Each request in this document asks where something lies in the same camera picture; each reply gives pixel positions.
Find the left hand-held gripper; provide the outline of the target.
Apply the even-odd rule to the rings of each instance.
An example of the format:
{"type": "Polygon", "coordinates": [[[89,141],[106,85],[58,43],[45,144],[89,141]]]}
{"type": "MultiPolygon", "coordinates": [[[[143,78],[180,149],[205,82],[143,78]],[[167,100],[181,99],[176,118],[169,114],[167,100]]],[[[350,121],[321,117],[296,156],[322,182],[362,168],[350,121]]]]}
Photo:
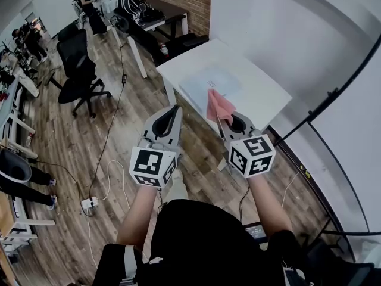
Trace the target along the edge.
{"type": "Polygon", "coordinates": [[[137,184],[156,189],[168,184],[178,167],[182,117],[181,106],[171,105],[146,121],[130,158],[129,173],[137,184]]]}

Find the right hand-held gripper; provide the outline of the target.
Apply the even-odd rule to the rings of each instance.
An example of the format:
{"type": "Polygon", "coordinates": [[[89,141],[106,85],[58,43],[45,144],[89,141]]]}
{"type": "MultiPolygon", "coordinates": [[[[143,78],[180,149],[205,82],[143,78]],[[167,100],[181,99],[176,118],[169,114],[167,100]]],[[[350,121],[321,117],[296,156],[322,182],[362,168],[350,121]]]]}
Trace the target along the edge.
{"type": "MultiPolygon", "coordinates": [[[[244,178],[267,173],[274,162],[276,150],[267,134],[258,134],[251,120],[242,114],[232,114],[232,132],[244,138],[227,142],[229,154],[227,163],[234,167],[244,178]]],[[[218,118],[218,129],[223,139],[230,139],[229,123],[218,118]]]]}

